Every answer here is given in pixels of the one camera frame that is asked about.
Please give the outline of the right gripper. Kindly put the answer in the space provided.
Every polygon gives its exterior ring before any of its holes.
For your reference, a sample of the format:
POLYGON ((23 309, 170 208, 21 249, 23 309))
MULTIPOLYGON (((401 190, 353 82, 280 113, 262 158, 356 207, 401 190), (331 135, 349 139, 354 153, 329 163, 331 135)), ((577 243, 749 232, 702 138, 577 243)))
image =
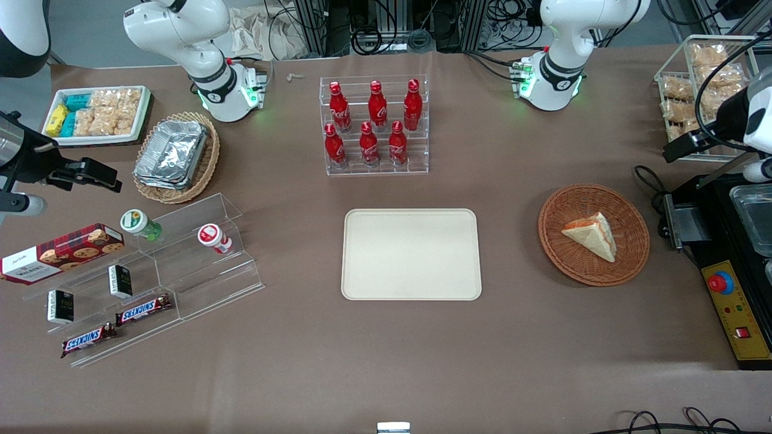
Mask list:
POLYGON ((1 116, 2 194, 11 193, 17 181, 58 189, 88 184, 121 192, 123 183, 118 180, 118 171, 98 160, 71 160, 63 171, 55 171, 64 159, 53 141, 20 124, 17 112, 2 112, 1 116))

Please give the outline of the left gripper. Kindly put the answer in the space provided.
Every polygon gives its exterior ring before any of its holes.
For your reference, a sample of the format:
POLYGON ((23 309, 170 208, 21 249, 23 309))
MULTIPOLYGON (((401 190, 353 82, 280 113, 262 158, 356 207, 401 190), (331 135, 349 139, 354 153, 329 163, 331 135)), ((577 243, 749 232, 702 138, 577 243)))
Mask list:
POLYGON ((739 141, 756 151, 771 153, 771 67, 750 80, 748 86, 724 101, 716 121, 698 121, 697 132, 688 131, 667 143, 662 157, 668 164, 714 146, 734 148, 739 141))

